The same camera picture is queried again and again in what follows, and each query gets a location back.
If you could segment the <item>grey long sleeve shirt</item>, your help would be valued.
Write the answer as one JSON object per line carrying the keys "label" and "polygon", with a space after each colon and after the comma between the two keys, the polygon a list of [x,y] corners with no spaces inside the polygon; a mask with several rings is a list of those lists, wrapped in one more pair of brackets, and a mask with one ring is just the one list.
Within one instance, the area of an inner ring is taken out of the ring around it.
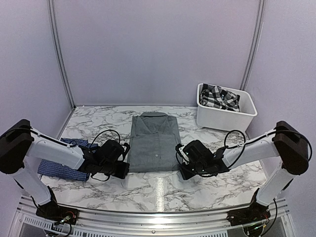
{"label": "grey long sleeve shirt", "polygon": [[165,172],[179,169],[176,145],[181,143],[177,118],[161,112],[144,112],[132,118],[130,172]]}

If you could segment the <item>blue checkered shirt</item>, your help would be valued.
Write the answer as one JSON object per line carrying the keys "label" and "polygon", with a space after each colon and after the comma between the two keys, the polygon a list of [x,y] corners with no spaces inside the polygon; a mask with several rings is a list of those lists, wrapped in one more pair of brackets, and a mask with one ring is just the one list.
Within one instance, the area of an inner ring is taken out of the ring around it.
{"label": "blue checkered shirt", "polygon": [[[71,144],[84,146],[85,148],[96,148],[98,144],[89,143],[88,140],[61,138],[60,141]],[[42,160],[38,167],[38,174],[49,177],[56,177],[65,180],[77,180],[86,182],[90,174],[71,169],[68,166],[53,161]]]}

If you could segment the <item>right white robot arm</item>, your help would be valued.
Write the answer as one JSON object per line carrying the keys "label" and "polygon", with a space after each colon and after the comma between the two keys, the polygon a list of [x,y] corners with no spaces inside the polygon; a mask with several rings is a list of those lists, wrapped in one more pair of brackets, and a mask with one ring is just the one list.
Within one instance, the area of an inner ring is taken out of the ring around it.
{"label": "right white robot arm", "polygon": [[213,177],[241,165],[280,158],[278,167],[267,182],[254,194],[253,204],[245,209],[244,216],[255,221],[282,190],[309,168],[313,149],[309,140],[285,121],[277,122],[274,129],[256,138],[234,146],[224,145],[212,153],[200,140],[175,148],[176,160],[184,180],[198,175]]}

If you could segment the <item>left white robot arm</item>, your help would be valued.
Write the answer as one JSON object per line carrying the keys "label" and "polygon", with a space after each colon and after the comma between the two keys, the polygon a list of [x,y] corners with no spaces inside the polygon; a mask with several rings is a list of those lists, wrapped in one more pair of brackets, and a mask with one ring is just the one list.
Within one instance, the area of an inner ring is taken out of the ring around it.
{"label": "left white robot arm", "polygon": [[26,158],[52,161],[79,172],[124,179],[129,172],[125,158],[130,150],[115,140],[102,146],[85,147],[51,138],[33,129],[27,119],[22,119],[0,137],[0,171],[11,176],[42,208],[52,220],[62,216],[53,192],[27,165]]}

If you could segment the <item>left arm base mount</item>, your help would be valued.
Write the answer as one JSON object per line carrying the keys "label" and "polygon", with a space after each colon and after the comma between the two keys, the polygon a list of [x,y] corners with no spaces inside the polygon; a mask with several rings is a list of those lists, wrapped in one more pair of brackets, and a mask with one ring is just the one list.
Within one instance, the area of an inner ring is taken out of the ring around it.
{"label": "left arm base mount", "polygon": [[36,215],[48,220],[62,224],[75,225],[77,223],[79,211],[75,208],[60,206],[57,203],[56,197],[51,195],[50,202],[44,205],[37,205]]}

